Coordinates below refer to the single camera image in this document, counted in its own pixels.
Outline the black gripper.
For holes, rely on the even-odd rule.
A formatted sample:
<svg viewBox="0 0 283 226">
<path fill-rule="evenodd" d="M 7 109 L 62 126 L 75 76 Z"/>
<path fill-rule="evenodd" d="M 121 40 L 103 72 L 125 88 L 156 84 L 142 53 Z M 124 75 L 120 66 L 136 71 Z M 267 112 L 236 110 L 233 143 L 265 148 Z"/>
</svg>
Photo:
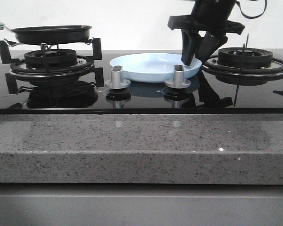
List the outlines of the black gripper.
<svg viewBox="0 0 283 226">
<path fill-rule="evenodd" d="M 170 16 L 168 27 L 171 30 L 181 29 L 182 32 L 181 60 L 185 65 L 191 64 L 199 45 L 198 59 L 206 62 L 227 43 L 225 33 L 240 35 L 243 32 L 244 25 L 228 20 L 234 5 L 234 0 L 196 0 L 191 14 Z M 198 31 L 207 31 L 203 39 Z"/>
</svg>

